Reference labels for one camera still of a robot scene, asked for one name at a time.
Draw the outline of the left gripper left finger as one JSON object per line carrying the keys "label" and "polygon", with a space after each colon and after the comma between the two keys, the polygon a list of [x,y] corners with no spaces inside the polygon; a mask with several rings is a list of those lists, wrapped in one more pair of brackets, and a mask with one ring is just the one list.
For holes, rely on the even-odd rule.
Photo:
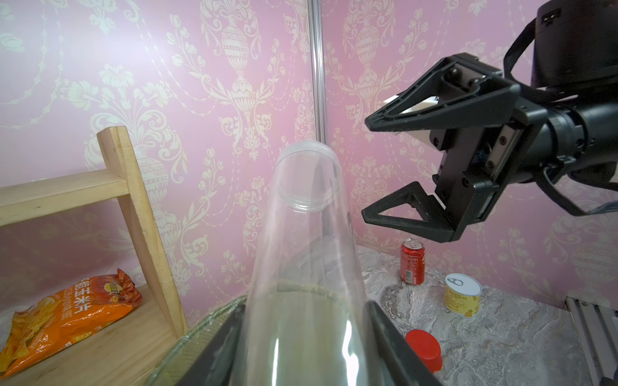
{"label": "left gripper left finger", "polygon": [[209,345],[176,385],[220,386],[230,383],[245,313],[245,305],[239,305],[231,312]]}

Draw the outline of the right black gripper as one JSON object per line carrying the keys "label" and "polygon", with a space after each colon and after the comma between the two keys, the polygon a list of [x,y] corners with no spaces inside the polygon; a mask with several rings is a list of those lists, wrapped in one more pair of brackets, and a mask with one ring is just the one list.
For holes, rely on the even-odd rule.
{"label": "right black gripper", "polygon": [[364,208],[364,222],[447,243],[487,220],[547,122],[541,106],[515,107],[520,95],[520,85],[500,69],[461,53],[441,59],[370,114],[365,125],[372,132],[430,130],[443,158],[433,196],[410,183]]}

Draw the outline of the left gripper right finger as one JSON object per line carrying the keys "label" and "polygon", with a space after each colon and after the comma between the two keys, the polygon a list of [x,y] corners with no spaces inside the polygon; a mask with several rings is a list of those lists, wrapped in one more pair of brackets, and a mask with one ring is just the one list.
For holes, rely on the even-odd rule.
{"label": "left gripper right finger", "polygon": [[441,383],[421,361],[390,318],[375,301],[365,304],[379,356],[393,385],[439,386]]}

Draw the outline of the red jar lid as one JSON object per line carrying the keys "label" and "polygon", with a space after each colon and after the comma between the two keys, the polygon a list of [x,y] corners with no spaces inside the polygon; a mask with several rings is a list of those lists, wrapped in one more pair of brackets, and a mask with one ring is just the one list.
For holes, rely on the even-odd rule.
{"label": "red jar lid", "polygon": [[442,348],[432,334],[423,330],[412,330],[406,334],[405,341],[432,373],[442,370]]}

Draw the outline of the tall clear jar white lid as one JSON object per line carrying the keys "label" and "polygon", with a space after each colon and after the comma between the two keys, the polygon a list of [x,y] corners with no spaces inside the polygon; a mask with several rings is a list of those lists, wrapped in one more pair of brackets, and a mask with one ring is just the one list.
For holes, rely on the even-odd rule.
{"label": "tall clear jar white lid", "polygon": [[341,165],[288,146],[270,182],[233,385],[380,385]]}

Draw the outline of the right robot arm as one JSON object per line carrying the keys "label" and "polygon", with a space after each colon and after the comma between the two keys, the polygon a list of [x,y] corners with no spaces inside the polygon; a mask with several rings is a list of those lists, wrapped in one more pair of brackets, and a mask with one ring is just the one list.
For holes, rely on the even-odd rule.
{"label": "right robot arm", "polygon": [[365,125],[426,130],[443,154],[433,194],[410,183],[362,211],[369,225],[457,241],[513,183],[535,183],[572,216],[615,212],[616,202],[583,209],[556,183],[617,188],[617,4],[549,1],[501,69],[468,53],[445,57]]}

